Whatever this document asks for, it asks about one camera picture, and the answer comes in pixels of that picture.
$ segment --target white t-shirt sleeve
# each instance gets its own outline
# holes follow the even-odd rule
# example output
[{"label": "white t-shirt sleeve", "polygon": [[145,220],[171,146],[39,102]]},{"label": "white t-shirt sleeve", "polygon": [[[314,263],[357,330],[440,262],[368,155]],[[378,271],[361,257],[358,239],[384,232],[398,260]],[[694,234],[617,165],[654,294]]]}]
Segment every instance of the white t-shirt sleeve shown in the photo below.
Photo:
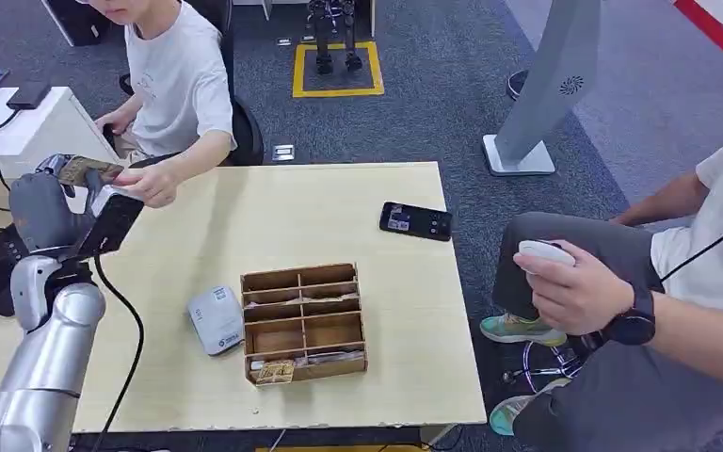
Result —
[{"label": "white t-shirt sleeve", "polygon": [[198,117],[199,137],[210,130],[226,132],[232,136],[232,150],[235,149],[229,76],[225,70],[213,69],[201,74],[193,88],[192,102]]},{"label": "white t-shirt sleeve", "polygon": [[708,188],[713,188],[716,179],[723,172],[723,147],[710,157],[699,162],[696,172],[700,182]]}]

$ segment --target man's hand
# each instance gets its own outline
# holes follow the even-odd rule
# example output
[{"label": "man's hand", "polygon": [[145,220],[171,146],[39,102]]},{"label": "man's hand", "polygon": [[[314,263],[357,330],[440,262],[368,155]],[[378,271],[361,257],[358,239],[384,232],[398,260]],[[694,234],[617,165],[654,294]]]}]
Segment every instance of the man's hand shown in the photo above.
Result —
[{"label": "man's hand", "polygon": [[540,257],[514,255],[529,274],[533,303],[549,326],[575,335],[602,330],[615,316],[629,310],[634,290],[600,260],[574,245],[557,241],[575,258],[566,266]]},{"label": "man's hand", "polygon": [[142,199],[153,208],[165,207],[176,201],[176,189],[181,181],[165,162],[146,168],[124,169],[115,178],[116,186]]},{"label": "man's hand", "polygon": [[123,113],[118,109],[95,120],[95,125],[98,127],[98,130],[104,130],[105,125],[112,124],[112,133],[115,135],[123,135],[126,129],[129,128],[129,124],[134,120],[135,116]]}]

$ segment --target gray pants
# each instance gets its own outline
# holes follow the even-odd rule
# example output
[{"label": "gray pants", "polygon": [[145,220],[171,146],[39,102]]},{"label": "gray pants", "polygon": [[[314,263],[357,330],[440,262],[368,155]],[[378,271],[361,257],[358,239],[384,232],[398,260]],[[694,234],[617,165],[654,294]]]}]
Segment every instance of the gray pants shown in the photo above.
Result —
[{"label": "gray pants", "polygon": [[[663,291],[650,258],[649,232],[605,221],[529,213],[506,228],[492,296],[506,311],[534,319],[531,288],[512,261],[528,239],[565,239],[620,278]],[[723,430],[723,382],[649,347],[608,342],[567,386],[535,398],[514,432],[542,451],[696,450]]]}]

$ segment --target phone screen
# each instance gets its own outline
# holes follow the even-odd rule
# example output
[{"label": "phone screen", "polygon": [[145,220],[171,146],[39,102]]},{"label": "phone screen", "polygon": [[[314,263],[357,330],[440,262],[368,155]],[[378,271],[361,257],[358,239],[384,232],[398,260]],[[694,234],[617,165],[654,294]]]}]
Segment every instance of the phone screen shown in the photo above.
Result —
[{"label": "phone screen", "polygon": [[447,212],[387,202],[381,212],[380,229],[433,240],[450,240],[453,216]]}]

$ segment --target child's hand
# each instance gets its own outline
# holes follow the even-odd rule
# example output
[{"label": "child's hand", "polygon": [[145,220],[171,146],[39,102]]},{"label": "child's hand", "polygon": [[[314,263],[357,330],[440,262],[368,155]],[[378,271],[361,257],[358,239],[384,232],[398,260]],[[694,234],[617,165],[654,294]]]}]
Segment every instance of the child's hand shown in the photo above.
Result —
[{"label": "child's hand", "polygon": [[123,135],[133,120],[134,118],[131,115],[124,114],[120,110],[115,110],[95,120],[95,125],[98,127],[98,130],[104,130],[105,125],[112,124],[112,133],[115,135]]},{"label": "child's hand", "polygon": [[115,185],[124,187],[129,193],[142,199],[149,207],[165,207],[176,201],[176,189],[181,182],[171,167],[164,163],[157,163],[146,168],[124,169],[115,178]]}]

